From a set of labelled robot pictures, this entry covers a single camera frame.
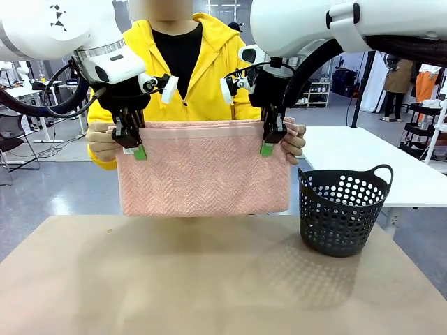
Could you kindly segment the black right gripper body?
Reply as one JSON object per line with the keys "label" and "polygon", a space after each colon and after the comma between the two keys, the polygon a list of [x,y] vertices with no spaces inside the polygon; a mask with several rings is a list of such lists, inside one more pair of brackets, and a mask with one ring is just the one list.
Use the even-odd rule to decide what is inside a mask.
{"label": "black right gripper body", "polygon": [[288,78],[276,77],[262,68],[248,70],[249,82],[253,84],[253,92],[249,93],[252,107],[281,107]]}

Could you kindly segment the person's left hand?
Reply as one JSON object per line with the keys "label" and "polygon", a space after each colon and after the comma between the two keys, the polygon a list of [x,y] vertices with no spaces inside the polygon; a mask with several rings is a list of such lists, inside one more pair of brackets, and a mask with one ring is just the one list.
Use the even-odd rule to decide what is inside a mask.
{"label": "person's left hand", "polygon": [[297,124],[294,118],[285,117],[284,123],[287,128],[287,134],[281,141],[281,149],[286,155],[286,160],[291,165],[298,164],[298,157],[302,155],[305,147],[304,135],[306,133],[306,126]]}

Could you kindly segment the person's right hand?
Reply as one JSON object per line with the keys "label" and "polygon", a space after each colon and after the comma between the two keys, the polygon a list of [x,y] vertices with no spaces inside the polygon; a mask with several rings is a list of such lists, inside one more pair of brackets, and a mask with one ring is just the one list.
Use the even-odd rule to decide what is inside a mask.
{"label": "person's right hand", "polygon": [[87,143],[89,155],[96,163],[111,163],[120,145],[112,138],[115,129],[113,123],[95,121],[90,123],[87,131]]}

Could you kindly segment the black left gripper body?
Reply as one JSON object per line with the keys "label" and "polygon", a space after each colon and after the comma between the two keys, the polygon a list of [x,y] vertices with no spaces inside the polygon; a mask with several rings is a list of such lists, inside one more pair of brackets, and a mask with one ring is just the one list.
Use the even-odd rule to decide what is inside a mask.
{"label": "black left gripper body", "polygon": [[138,76],[117,84],[104,86],[105,92],[98,97],[100,106],[110,112],[118,112],[125,107],[130,110],[144,110],[150,100],[149,93],[140,86]]}

